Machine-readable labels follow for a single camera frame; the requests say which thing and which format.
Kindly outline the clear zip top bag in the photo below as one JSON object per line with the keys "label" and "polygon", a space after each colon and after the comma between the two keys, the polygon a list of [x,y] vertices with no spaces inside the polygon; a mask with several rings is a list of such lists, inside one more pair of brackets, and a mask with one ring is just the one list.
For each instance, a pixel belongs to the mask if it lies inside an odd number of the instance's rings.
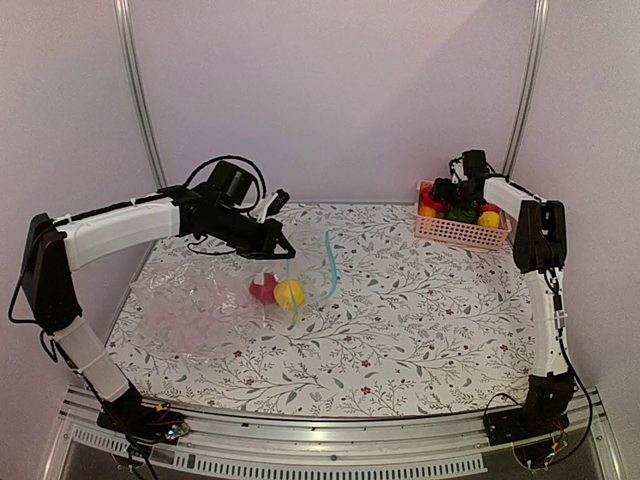
{"label": "clear zip top bag", "polygon": [[[295,324],[310,315],[313,308],[329,303],[338,290],[331,231],[325,227],[294,226],[287,228],[285,234],[296,251],[293,259],[251,261],[241,270],[249,299],[256,304],[265,323]],[[286,312],[277,303],[263,305],[256,300],[249,293],[249,285],[256,274],[265,272],[275,275],[278,283],[298,280],[305,290],[304,306],[295,312]]]}

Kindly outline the yellow toy lemon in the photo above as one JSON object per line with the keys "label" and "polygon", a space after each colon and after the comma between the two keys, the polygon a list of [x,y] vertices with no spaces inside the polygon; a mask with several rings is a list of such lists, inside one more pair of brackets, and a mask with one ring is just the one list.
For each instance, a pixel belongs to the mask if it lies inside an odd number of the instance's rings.
{"label": "yellow toy lemon", "polygon": [[484,211],[478,217],[477,224],[484,228],[499,229],[501,227],[501,215],[495,211]]}
{"label": "yellow toy lemon", "polygon": [[304,306],[306,296],[302,284],[298,280],[279,282],[273,290],[277,305],[286,312],[295,312]]}

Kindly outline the red toy pomegranate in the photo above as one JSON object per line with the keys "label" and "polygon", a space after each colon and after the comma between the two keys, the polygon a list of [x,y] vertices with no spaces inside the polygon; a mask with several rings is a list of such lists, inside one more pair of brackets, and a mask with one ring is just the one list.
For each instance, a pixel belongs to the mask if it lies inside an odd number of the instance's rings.
{"label": "red toy pomegranate", "polygon": [[272,273],[258,273],[249,285],[249,293],[263,305],[272,305],[276,303],[274,290],[277,285],[278,280]]}

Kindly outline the red toy bell pepper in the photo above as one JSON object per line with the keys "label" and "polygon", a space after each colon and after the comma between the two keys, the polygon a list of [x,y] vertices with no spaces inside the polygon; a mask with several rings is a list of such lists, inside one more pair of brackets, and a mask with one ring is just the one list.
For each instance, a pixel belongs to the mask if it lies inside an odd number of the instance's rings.
{"label": "red toy bell pepper", "polygon": [[431,197],[431,191],[432,191],[432,187],[431,186],[427,186],[427,187],[424,187],[424,188],[421,189],[421,192],[420,192],[421,204],[423,206],[427,206],[429,208],[432,208],[433,210],[435,210],[437,212],[445,211],[447,209],[447,204],[434,200]]}

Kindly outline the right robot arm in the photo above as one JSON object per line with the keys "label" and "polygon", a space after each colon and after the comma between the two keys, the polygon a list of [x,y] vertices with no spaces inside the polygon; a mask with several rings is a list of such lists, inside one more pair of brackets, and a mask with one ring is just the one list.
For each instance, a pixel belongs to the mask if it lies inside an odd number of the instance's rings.
{"label": "right robot arm", "polygon": [[434,195],[436,201],[454,207],[493,204],[517,221],[513,258],[529,291],[536,351],[516,422],[524,435],[537,436],[565,413],[575,385],[565,339],[564,204],[533,194],[496,173],[482,150],[468,150],[450,160],[449,177],[435,180]]}

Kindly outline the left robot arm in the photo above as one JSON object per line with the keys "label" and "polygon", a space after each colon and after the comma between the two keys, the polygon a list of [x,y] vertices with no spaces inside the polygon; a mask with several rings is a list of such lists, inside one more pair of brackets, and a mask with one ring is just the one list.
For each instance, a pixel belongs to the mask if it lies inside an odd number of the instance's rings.
{"label": "left robot arm", "polygon": [[141,395],[105,351],[84,320],[72,275],[95,260],[139,244],[173,237],[213,237],[245,259],[291,259],[293,246],[275,215],[288,202],[269,193],[250,160],[223,155],[207,161],[212,172],[196,184],[181,184],[99,209],[54,219],[34,216],[13,294],[25,296],[29,323],[95,391],[111,419],[128,434],[148,426]]}

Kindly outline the orange toy fruit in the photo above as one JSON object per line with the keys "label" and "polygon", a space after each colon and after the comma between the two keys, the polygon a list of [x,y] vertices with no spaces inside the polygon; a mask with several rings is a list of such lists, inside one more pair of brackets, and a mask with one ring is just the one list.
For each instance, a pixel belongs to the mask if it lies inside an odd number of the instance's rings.
{"label": "orange toy fruit", "polygon": [[426,218],[436,218],[437,217],[437,211],[429,206],[421,206],[418,210],[418,214],[421,217],[426,217]]}

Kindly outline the green toy pepper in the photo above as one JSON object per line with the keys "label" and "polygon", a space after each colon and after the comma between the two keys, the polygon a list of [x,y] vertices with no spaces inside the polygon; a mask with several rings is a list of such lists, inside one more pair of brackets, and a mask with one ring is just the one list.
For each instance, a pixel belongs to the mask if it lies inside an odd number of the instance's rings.
{"label": "green toy pepper", "polygon": [[475,207],[466,208],[451,206],[445,216],[446,220],[465,224],[476,224],[477,218],[478,214]]}

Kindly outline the pink toy peach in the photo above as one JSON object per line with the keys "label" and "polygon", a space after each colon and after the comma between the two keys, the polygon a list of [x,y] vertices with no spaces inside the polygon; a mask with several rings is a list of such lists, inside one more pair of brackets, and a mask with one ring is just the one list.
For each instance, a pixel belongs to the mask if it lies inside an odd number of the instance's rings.
{"label": "pink toy peach", "polygon": [[496,214],[499,214],[501,212],[501,209],[493,204],[482,204],[479,206],[479,212],[481,215],[486,212],[494,212]]}

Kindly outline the pink plastic basket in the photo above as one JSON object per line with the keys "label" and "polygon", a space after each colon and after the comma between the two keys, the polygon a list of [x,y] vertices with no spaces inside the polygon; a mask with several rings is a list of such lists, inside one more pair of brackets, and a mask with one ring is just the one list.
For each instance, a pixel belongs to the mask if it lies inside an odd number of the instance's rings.
{"label": "pink plastic basket", "polygon": [[447,220],[440,213],[437,213],[435,217],[421,215],[419,211],[423,206],[422,189],[431,187],[432,184],[433,182],[429,180],[419,180],[416,186],[417,200],[414,203],[414,235],[417,238],[486,250],[500,249],[506,243],[512,232],[512,225],[503,212],[499,213],[499,228]]}

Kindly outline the floral tablecloth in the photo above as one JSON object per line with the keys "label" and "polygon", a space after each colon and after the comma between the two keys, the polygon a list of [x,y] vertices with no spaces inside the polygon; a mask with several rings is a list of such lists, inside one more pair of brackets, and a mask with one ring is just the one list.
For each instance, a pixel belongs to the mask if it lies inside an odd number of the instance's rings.
{"label": "floral tablecloth", "polygon": [[[302,416],[404,416],[484,407],[527,396],[536,335],[531,300],[508,246],[494,251],[414,235],[405,206],[298,204],[285,228],[331,231],[338,290],[295,324],[265,323],[209,357],[134,344],[141,309],[131,293],[107,343],[148,397]],[[221,242],[159,242],[158,263],[210,259],[242,280],[251,261]]]}

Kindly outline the crumpled clear plastic bags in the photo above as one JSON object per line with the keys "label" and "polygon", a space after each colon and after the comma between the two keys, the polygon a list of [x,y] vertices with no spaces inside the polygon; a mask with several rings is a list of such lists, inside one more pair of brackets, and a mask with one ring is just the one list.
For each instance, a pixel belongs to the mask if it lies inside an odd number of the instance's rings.
{"label": "crumpled clear plastic bags", "polygon": [[141,309],[134,344],[158,354],[209,357],[264,325],[264,307],[244,281],[210,259],[154,264],[131,292]]}

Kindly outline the right aluminium wall post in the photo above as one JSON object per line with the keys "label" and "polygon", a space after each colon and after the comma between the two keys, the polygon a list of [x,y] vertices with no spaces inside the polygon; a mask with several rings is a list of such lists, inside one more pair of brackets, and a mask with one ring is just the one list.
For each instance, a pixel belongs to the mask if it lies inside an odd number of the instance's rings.
{"label": "right aluminium wall post", "polygon": [[549,0],[536,0],[534,2],[531,35],[526,55],[524,76],[502,166],[502,173],[507,176],[511,176],[513,174],[520,147],[524,139],[526,124],[534,98],[536,81],[544,51],[545,33],[549,19],[549,8]]}

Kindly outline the aluminium wall post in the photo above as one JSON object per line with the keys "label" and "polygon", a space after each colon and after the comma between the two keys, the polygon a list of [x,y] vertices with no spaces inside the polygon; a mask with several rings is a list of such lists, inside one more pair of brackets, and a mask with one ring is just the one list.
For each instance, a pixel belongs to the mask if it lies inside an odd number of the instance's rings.
{"label": "aluminium wall post", "polygon": [[113,4],[124,67],[143,147],[145,149],[146,158],[154,183],[157,188],[163,188],[166,187],[168,183],[166,173],[161,162],[144,89],[144,82],[135,43],[130,2],[127,0],[115,0]]}
{"label": "aluminium wall post", "polygon": [[520,147],[524,139],[526,124],[534,98],[536,81],[544,51],[545,33],[549,19],[549,8],[549,0],[536,0],[534,2],[531,35],[526,55],[524,76],[502,166],[502,173],[507,176],[511,176],[513,174]]}

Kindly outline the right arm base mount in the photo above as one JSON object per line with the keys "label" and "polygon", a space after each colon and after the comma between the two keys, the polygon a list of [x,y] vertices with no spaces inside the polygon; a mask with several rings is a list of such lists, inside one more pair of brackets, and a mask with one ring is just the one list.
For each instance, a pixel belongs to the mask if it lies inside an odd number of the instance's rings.
{"label": "right arm base mount", "polygon": [[531,439],[563,430],[569,426],[566,409],[573,397],[573,388],[567,392],[530,387],[522,405],[490,411],[495,398],[509,399],[507,394],[496,394],[485,407],[482,422],[491,446]]}

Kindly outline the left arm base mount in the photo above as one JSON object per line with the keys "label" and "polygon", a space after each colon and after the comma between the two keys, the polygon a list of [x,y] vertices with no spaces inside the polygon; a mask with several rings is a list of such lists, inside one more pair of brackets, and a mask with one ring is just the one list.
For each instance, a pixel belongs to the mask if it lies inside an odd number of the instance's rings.
{"label": "left arm base mount", "polygon": [[145,405],[133,385],[114,401],[101,397],[99,401],[101,412],[97,424],[136,441],[176,444],[190,432],[186,417],[175,411],[169,402]]}

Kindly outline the aluminium table front rail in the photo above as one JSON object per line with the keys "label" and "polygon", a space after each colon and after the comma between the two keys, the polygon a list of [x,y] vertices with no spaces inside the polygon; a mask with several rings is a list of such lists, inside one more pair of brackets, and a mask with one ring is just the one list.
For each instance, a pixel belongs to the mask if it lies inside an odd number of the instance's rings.
{"label": "aluminium table front rail", "polygon": [[494,445],[483,411],[379,417],[269,415],[174,404],[189,433],[146,457],[99,427],[97,401],[68,390],[45,479],[623,479],[597,393],[577,395],[563,432]]}

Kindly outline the left aluminium wall post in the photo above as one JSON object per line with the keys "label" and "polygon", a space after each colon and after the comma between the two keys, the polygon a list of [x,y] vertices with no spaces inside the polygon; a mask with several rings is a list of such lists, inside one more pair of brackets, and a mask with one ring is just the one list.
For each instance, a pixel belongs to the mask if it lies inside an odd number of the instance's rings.
{"label": "left aluminium wall post", "polygon": [[157,188],[163,188],[166,187],[168,183],[166,173],[161,162],[144,89],[144,82],[135,43],[130,2],[127,0],[115,0],[113,4],[124,67],[143,147],[145,149],[146,158],[154,183]]}

